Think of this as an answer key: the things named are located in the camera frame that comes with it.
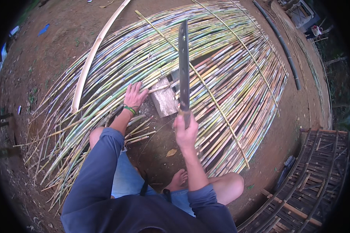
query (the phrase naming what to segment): green wristband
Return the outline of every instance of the green wristband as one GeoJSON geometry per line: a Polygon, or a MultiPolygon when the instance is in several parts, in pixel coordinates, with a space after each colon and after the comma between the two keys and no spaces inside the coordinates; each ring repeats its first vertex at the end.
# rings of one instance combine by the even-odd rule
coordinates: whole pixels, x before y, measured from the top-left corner
{"type": "Polygon", "coordinates": [[[133,108],[130,108],[129,106],[125,106],[124,109],[130,110],[134,115],[136,114],[136,111],[133,108]]]}

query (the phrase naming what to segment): bare foot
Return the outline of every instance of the bare foot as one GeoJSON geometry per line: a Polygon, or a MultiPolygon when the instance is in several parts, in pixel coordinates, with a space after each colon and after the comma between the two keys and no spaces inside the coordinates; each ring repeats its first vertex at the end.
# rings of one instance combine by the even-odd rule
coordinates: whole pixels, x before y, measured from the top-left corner
{"type": "Polygon", "coordinates": [[[177,173],[175,173],[171,180],[171,183],[168,186],[166,186],[165,189],[170,190],[170,192],[184,189],[182,185],[186,182],[187,179],[187,171],[182,168],[177,173]]]}

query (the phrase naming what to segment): wooden block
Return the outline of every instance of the wooden block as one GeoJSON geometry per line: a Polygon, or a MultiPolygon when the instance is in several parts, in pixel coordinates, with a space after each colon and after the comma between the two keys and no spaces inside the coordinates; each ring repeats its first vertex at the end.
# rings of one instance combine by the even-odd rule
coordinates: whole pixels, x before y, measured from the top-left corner
{"type": "MultiPolygon", "coordinates": [[[[162,78],[158,83],[150,88],[154,89],[160,86],[169,85],[169,81],[166,77],[162,78]]],[[[174,100],[175,93],[172,88],[166,88],[164,90],[156,91],[150,94],[154,106],[157,109],[159,117],[166,117],[178,112],[178,101],[174,100]]]]}

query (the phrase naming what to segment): denim shorts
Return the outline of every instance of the denim shorts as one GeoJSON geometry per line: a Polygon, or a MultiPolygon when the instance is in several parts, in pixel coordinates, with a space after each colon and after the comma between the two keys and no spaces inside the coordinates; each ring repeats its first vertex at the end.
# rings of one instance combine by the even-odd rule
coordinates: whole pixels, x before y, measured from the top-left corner
{"type": "MultiPolygon", "coordinates": [[[[128,160],[126,150],[122,151],[121,155],[118,157],[117,169],[115,170],[112,196],[114,198],[119,198],[126,195],[139,195],[143,184],[144,179],[128,160]]],[[[191,216],[194,216],[192,208],[189,207],[187,193],[188,189],[171,192],[171,201],[173,205],[179,209],[187,212],[191,216]]],[[[166,200],[164,194],[158,194],[152,187],[150,187],[150,185],[148,185],[148,190],[146,191],[145,195],[159,195],[166,200]]]]}

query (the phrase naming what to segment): left hand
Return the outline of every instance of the left hand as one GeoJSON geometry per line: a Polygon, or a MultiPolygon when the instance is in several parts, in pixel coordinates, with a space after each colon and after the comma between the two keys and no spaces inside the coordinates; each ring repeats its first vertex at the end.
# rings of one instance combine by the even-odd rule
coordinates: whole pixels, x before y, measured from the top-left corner
{"type": "Polygon", "coordinates": [[[141,93],[140,87],[142,82],[136,82],[133,85],[129,84],[127,87],[124,104],[134,109],[136,112],[139,110],[141,104],[148,97],[149,89],[144,89],[141,93]]]}

